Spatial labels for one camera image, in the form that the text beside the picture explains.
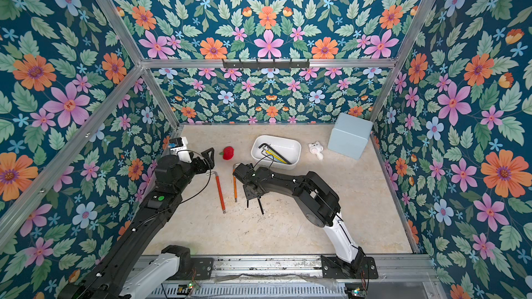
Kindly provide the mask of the black hook rail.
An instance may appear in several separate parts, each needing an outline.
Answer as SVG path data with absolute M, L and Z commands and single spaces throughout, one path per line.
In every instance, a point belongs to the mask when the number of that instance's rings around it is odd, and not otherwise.
M 222 60 L 224 69 L 307 69 L 310 60 Z

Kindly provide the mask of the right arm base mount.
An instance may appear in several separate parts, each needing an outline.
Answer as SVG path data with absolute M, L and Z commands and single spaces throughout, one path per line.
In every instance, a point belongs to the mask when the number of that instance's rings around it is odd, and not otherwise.
M 373 257 L 359 252 L 351 262 L 345 262 L 337 256 L 320 256 L 324 278 L 376 280 L 378 270 Z

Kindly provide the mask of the light blue box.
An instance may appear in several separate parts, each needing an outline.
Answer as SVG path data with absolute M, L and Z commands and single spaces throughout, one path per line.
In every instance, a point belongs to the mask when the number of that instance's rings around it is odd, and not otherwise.
M 358 160 L 369 142 L 372 127 L 369 120 L 341 113 L 331 131 L 328 149 Z

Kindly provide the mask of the medium black hex key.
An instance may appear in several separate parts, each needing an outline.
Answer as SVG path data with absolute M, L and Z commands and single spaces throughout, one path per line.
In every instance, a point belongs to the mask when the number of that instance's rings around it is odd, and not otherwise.
M 261 213 L 262 215 L 264 215 L 265 213 L 264 213 L 264 210 L 263 210 L 263 205 L 262 205 L 262 202 L 261 202 L 261 198 L 259 197 L 259 198 L 257 199 L 257 201 L 258 201 L 258 205 L 259 205 L 259 208 L 260 208 L 260 213 Z

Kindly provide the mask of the large black hex key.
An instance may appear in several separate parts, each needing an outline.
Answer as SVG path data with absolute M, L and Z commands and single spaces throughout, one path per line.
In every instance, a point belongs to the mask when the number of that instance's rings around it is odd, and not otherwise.
M 281 155 L 279 152 L 277 152 L 270 144 L 268 143 L 262 143 L 259 145 L 259 150 L 261 151 L 261 154 L 266 157 L 271 157 L 273 162 L 282 163 L 285 165 L 292 165 L 292 163 L 285 158 L 283 155 Z

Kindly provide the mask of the red handled hex key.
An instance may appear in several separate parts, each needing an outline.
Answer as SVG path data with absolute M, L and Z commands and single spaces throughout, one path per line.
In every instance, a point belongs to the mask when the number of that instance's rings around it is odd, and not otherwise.
M 221 206 L 223 214 L 226 214 L 227 209 L 226 209 L 225 202 L 224 202 L 224 195 L 223 195 L 223 191 L 222 191 L 222 185 L 221 185 L 221 182 L 220 182 L 220 176 L 219 176 L 218 172 L 216 172 L 216 171 L 214 171 L 214 175 L 215 175 L 215 178 L 216 178 L 216 185 L 217 185 L 217 189 L 218 189 L 218 196 L 219 196 L 219 199 L 220 199 L 220 206 Z

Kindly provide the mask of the white storage box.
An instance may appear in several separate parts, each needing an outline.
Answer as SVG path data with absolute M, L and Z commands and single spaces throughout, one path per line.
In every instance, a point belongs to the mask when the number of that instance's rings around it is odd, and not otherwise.
M 299 163 L 300 142 L 271 135 L 261 135 L 251 149 L 251 156 L 258 166 L 270 166 L 281 170 L 294 170 Z

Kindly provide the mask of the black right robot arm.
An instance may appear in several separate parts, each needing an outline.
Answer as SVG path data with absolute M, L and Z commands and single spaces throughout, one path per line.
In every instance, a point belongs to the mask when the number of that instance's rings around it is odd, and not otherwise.
M 322 228 L 335 248 L 331 260 L 343 274 L 368 275 L 366 253 L 352 238 L 342 218 L 338 194 L 315 172 L 292 176 L 274 172 L 268 167 L 240 164 L 234 177 L 241 182 L 247 200 L 260 200 L 267 193 L 291 197 L 305 218 Z

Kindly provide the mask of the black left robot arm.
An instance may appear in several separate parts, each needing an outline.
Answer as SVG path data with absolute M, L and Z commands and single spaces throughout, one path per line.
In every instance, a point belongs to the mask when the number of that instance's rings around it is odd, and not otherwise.
M 188 150 L 186 155 L 191 157 L 188 163 L 176 151 L 163 156 L 154 171 L 155 186 L 126 232 L 99 265 L 79 283 L 66 285 L 59 298 L 147 298 L 169 278 L 191 275 L 191 251 L 176 245 L 167 246 L 139 274 L 130 274 L 149 243 L 182 204 L 182 193 L 193 178 L 212 173 L 214 154 L 213 148 L 202 153 Z

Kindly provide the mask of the orange handled hex key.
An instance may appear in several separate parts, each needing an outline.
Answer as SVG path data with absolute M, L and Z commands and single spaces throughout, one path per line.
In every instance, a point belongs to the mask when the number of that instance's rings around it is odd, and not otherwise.
M 238 202 L 238 188 L 237 188 L 237 178 L 235 177 L 235 170 L 238 167 L 239 163 L 233 164 L 232 167 L 232 180 L 233 180 L 233 190 L 234 190 L 234 201 Z

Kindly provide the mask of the red plush apple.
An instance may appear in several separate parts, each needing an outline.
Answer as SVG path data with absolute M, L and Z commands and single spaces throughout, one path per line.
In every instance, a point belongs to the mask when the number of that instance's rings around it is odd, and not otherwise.
M 229 161 L 234 157 L 234 148 L 231 146 L 225 147 L 222 151 L 222 157 L 224 160 Z

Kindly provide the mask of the white plush bunny toy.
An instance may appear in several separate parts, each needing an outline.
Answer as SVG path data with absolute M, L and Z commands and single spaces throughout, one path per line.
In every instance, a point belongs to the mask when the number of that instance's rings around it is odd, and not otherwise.
M 309 143 L 308 147 L 309 147 L 310 153 L 315 155 L 318 160 L 320 161 L 324 160 L 324 155 L 323 155 L 324 147 L 319 141 L 316 141 L 314 143 Z

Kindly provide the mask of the yellow handled hex key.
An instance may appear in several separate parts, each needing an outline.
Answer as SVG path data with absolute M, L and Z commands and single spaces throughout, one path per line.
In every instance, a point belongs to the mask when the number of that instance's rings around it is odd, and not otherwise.
M 291 162 L 289 162 L 289 160 L 287 160 L 284 156 L 280 155 L 272 148 L 263 148 L 263 152 L 266 156 L 271 156 L 274 159 L 274 162 L 291 165 Z

